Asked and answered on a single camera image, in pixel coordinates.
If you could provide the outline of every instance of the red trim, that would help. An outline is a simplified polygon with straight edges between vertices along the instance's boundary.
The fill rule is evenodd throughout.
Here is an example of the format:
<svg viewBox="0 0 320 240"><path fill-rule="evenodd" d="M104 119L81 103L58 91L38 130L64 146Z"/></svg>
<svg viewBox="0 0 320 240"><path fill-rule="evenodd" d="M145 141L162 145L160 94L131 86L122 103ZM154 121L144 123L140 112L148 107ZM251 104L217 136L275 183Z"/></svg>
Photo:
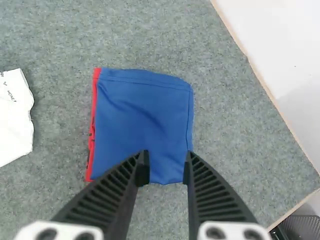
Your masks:
<svg viewBox="0 0 320 240"><path fill-rule="evenodd" d="M88 137L88 148L89 148L89 161L87 163L87 168L85 171L85 181L92 182L91 180L91 173L92 173L92 165L94 162L94 154L95 154L95 115L96 115L96 106L97 106L97 83L101 73L101 68L96 67L93 70L93 77L92 77L92 106L91 106L91 121L89 127L89 137Z"/></svg>

